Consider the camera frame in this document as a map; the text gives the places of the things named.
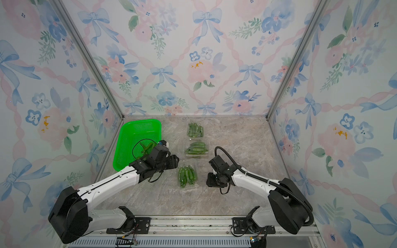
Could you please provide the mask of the green plastic basket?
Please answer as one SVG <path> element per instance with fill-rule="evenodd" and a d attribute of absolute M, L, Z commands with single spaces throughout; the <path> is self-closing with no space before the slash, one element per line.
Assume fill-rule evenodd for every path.
<path fill-rule="evenodd" d="M 135 120 L 125 123 L 120 130 L 113 168 L 121 171 L 136 159 L 142 157 L 140 143 L 147 145 L 161 140 L 162 124 L 156 119 Z"/>

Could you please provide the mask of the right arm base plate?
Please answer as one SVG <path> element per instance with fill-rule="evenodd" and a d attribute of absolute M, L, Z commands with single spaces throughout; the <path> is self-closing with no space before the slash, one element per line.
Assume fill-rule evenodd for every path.
<path fill-rule="evenodd" d="M 259 227 L 246 217 L 233 217 L 231 233 L 236 237 L 241 237 L 243 235 L 259 236 L 264 234 L 275 234 L 276 230 L 274 226 Z"/>

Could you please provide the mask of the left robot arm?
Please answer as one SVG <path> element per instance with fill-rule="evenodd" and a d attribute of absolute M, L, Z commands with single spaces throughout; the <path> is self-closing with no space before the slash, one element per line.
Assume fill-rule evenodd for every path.
<path fill-rule="evenodd" d="M 75 190 L 65 188 L 58 196 L 48 221 L 63 244 L 102 229 L 114 229 L 124 234 L 137 226 L 134 214 L 125 206 L 113 210 L 96 210 L 106 199 L 118 192 L 135 186 L 154 173 L 178 167 L 179 157 L 166 156 L 154 164 L 149 159 L 136 160 L 120 172 L 95 184 Z"/>

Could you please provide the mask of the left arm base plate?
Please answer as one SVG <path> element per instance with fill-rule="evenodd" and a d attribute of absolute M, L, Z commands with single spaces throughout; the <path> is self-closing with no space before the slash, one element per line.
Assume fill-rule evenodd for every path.
<path fill-rule="evenodd" d="M 108 228 L 106 233 L 120 235 L 148 234 L 151 220 L 150 217 L 135 217 L 133 221 L 127 220 L 127 224 L 123 224 L 121 228 Z"/>

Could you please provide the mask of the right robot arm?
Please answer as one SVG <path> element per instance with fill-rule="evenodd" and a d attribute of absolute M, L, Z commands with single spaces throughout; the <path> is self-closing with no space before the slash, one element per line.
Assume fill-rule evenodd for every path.
<path fill-rule="evenodd" d="M 311 204 L 288 178 L 273 180 L 245 168 L 228 168 L 223 172 L 208 173 L 206 184 L 210 188 L 220 189 L 240 187 L 267 199 L 269 207 L 254 207 L 247 214 L 248 220 L 258 228 L 278 225 L 288 233 L 296 235 L 303 226 L 314 223 Z"/>

